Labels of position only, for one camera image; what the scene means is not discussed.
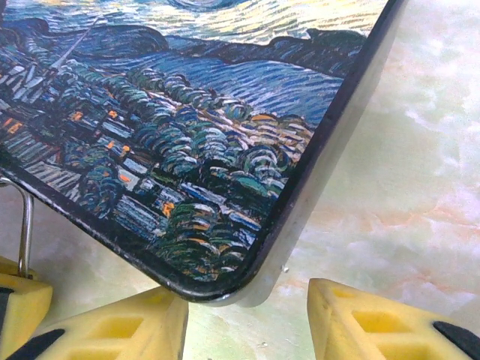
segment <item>black tray rim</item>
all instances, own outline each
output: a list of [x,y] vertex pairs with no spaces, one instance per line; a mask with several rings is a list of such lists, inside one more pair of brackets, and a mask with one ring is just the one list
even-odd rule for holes
[[101,231],[98,231],[98,229],[108,229],[112,227],[113,224],[111,220],[101,220],[89,214],[75,202],[53,190],[26,170],[17,166],[14,162],[7,160],[5,163],[2,162],[0,158],[0,175],[18,184],[22,189],[28,191],[60,215],[63,215],[83,232],[130,263],[133,267],[183,299],[198,303],[217,302],[226,299],[239,290],[244,289],[257,275],[260,267],[265,262],[278,234],[283,228],[284,220],[288,218],[291,208],[302,192],[317,158],[329,141],[340,117],[359,86],[360,81],[365,75],[365,71],[377,53],[383,38],[398,15],[404,1],[405,0],[388,0],[385,4],[364,46],[358,53],[352,68],[340,85],[323,119],[314,131],[307,148],[300,157],[292,175],[271,209],[269,216],[265,219],[265,225],[249,249],[245,260],[225,279],[209,282],[194,280],[182,274],[162,259],[146,251],[143,251],[141,254],[142,258],[140,259],[134,255],[135,250],[129,251],[125,250],[125,248],[129,247],[132,239],[145,242],[142,238],[129,230],[122,229],[119,231],[119,229],[115,227],[110,230],[114,232],[114,236],[106,236]]

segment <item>marble surface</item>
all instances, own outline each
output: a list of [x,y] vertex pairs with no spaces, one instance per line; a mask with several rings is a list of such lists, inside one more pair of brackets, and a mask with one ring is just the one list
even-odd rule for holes
[[[410,0],[379,87],[271,297],[190,306],[186,360],[313,359],[309,278],[456,319],[480,334],[480,3]],[[0,190],[15,258],[20,195]],[[156,284],[37,204],[32,267],[55,288],[48,325]]]

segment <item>table surface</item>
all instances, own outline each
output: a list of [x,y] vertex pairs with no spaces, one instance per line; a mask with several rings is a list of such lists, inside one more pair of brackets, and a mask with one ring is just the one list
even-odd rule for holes
[[[409,1],[379,87],[270,298],[192,304],[185,359],[313,359],[310,278],[480,334],[478,29],[480,3]],[[1,189],[0,202],[0,254],[15,258],[20,195]],[[33,237],[32,267],[55,289],[45,325],[157,285],[40,203]]]

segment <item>metal clip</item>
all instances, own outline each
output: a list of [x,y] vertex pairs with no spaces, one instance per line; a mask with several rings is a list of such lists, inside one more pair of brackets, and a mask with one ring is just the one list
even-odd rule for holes
[[34,198],[19,185],[15,184],[9,178],[0,177],[0,188],[11,185],[16,188],[23,198],[23,218],[22,233],[20,236],[20,249],[18,256],[18,276],[21,278],[29,277],[30,265],[30,247],[32,246],[32,225],[33,225],[33,205]]

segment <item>swirling sky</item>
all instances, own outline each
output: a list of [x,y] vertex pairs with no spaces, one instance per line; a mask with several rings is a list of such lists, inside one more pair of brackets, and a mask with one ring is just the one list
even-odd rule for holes
[[268,43],[306,30],[355,29],[369,32],[387,0],[16,0],[6,19],[40,17],[53,31],[100,23],[137,24],[164,35]]

